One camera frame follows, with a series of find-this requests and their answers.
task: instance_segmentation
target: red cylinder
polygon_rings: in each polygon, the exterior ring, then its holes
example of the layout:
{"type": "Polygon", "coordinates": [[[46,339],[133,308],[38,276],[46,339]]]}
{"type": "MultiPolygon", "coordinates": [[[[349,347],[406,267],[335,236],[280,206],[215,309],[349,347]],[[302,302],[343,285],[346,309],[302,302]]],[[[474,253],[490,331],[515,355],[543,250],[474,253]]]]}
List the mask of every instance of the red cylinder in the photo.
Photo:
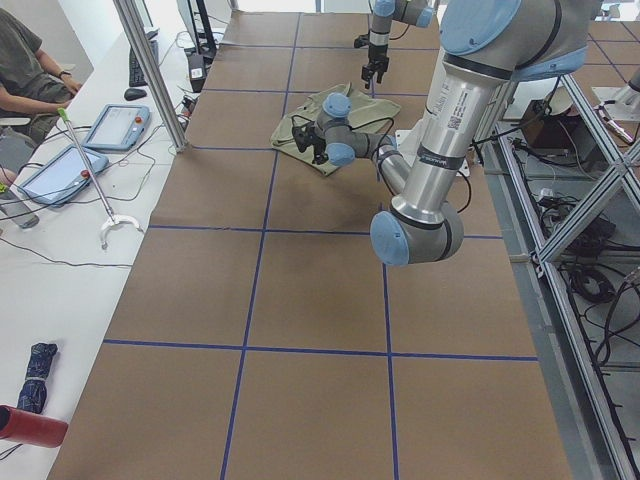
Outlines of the red cylinder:
{"type": "Polygon", "coordinates": [[[62,444],[69,425],[7,405],[0,405],[0,439],[54,448],[62,444]]]}

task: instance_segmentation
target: table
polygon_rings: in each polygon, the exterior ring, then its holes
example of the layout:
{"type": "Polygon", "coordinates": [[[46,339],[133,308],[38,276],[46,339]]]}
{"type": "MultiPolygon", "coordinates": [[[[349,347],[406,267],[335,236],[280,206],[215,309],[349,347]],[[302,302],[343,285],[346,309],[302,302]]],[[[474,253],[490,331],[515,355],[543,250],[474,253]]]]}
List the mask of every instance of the table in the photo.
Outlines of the table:
{"type": "MultiPolygon", "coordinates": [[[[176,46],[174,33],[161,30],[157,38],[160,59],[164,57],[161,72],[172,103],[178,105],[184,90],[190,90],[186,57],[176,46]]],[[[105,104],[127,103],[122,95],[128,87],[128,55],[129,44],[122,34],[68,108],[74,125],[91,125],[105,104]]],[[[135,103],[151,110],[151,121],[141,140],[145,141],[162,120],[150,95],[135,103]]],[[[69,143],[64,135],[58,135],[43,144],[31,161],[46,163],[69,143]]],[[[99,180],[107,195],[118,198],[134,197],[142,184],[135,200],[112,200],[111,204],[116,213],[134,216],[146,229],[175,151],[166,130],[160,127],[141,152],[145,155],[134,152],[121,166],[113,166],[100,175],[99,180]],[[148,178],[143,182],[147,172],[148,178]]],[[[122,157],[122,154],[109,155],[111,162],[122,157]]],[[[25,168],[16,183],[20,184],[31,173],[31,168],[25,168]]],[[[74,200],[92,199],[98,199],[98,195],[89,185],[74,200]]],[[[40,222],[30,230],[20,230],[13,222],[0,219],[0,228],[4,230],[1,238],[57,260],[129,265],[143,239],[132,226],[113,229],[108,235],[109,248],[103,251],[99,232],[107,214],[100,201],[40,210],[37,215],[40,222]]],[[[68,422],[130,269],[54,265],[3,242],[0,242],[0,256],[4,263],[0,299],[5,330],[0,336],[0,404],[15,406],[31,345],[54,342],[58,344],[59,353],[47,381],[49,398],[43,415],[68,422]]],[[[13,445],[0,441],[0,451],[13,445]]],[[[43,479],[57,452],[57,449],[24,446],[2,462],[2,477],[43,479]]]]}

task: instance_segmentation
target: crumpled cloth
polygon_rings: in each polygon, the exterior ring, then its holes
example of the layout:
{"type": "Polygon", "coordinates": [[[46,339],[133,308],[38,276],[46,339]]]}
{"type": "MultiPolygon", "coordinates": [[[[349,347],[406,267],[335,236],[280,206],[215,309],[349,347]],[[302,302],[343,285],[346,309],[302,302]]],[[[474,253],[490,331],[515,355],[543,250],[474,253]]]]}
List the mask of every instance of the crumpled cloth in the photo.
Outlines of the crumpled cloth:
{"type": "Polygon", "coordinates": [[[55,343],[37,343],[31,347],[31,358],[27,365],[24,385],[20,390],[17,408],[32,413],[41,413],[47,400],[44,382],[49,376],[53,356],[58,351],[55,343]]]}
{"type": "MultiPolygon", "coordinates": [[[[300,153],[298,151],[298,147],[296,147],[296,142],[293,139],[293,135],[291,134],[292,116],[300,115],[302,117],[308,118],[309,120],[316,120],[318,118],[318,114],[322,110],[322,102],[329,96],[329,94],[339,92],[351,100],[351,113],[349,114],[349,123],[352,127],[357,127],[359,125],[364,125],[365,123],[375,122],[376,120],[380,120],[379,122],[372,123],[371,125],[367,125],[361,129],[358,129],[359,132],[363,133],[376,133],[378,132],[387,122],[387,120],[383,120],[384,118],[393,118],[398,112],[400,112],[400,105],[392,102],[391,100],[371,98],[368,95],[360,92],[359,90],[354,89],[350,83],[336,85],[335,87],[330,88],[329,90],[325,90],[324,92],[314,93],[313,95],[309,95],[307,100],[303,105],[295,109],[293,112],[288,113],[284,116],[284,118],[278,124],[275,132],[271,135],[271,146],[276,150],[279,150],[287,155],[290,155],[298,160],[301,160],[312,167],[321,171],[324,175],[330,175],[335,172],[338,168],[334,165],[331,165],[329,162],[323,165],[313,165],[313,148],[309,147],[306,152],[300,153]]],[[[296,118],[296,125],[300,125],[304,123],[305,120],[300,118],[296,118]]]]}

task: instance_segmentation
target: beige cloth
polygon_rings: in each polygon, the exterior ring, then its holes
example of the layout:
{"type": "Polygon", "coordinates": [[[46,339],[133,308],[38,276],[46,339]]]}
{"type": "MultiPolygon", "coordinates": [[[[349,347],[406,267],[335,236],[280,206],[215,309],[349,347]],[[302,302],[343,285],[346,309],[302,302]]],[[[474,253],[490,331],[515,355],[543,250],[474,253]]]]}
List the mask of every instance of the beige cloth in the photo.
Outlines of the beige cloth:
{"type": "MultiPolygon", "coordinates": [[[[295,109],[293,112],[288,113],[280,121],[278,128],[271,135],[271,146],[276,150],[286,153],[298,160],[302,160],[308,163],[312,167],[320,170],[324,175],[331,175],[338,168],[331,165],[329,162],[324,165],[313,165],[313,148],[309,147],[306,152],[300,153],[296,142],[293,140],[291,134],[292,120],[294,115],[300,115],[308,118],[309,120],[316,120],[318,114],[322,109],[322,102],[329,96],[329,94],[339,92],[351,100],[351,113],[349,114],[349,123],[352,127],[358,127],[365,123],[374,122],[366,127],[358,129],[363,133],[375,133],[379,131],[386,123],[388,118],[395,117],[400,111],[400,105],[390,100],[373,99],[368,95],[352,88],[351,84],[336,85],[335,87],[325,90],[324,92],[314,93],[309,95],[307,101],[303,105],[295,109]]],[[[296,118],[296,125],[300,125],[304,122],[301,118],[296,118]]]]}

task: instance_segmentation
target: plastic container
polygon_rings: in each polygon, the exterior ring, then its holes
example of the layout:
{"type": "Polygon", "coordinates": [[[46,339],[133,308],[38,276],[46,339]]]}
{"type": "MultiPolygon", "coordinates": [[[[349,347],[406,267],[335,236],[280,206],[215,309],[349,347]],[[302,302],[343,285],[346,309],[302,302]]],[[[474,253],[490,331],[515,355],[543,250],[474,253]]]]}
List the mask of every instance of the plastic container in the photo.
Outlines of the plastic container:
{"type": "Polygon", "coordinates": [[[31,228],[40,221],[38,216],[3,183],[0,183],[0,211],[20,228],[31,228]]]}
{"type": "Polygon", "coordinates": [[[62,420],[0,405],[0,439],[39,447],[59,447],[69,425],[62,420]]]}

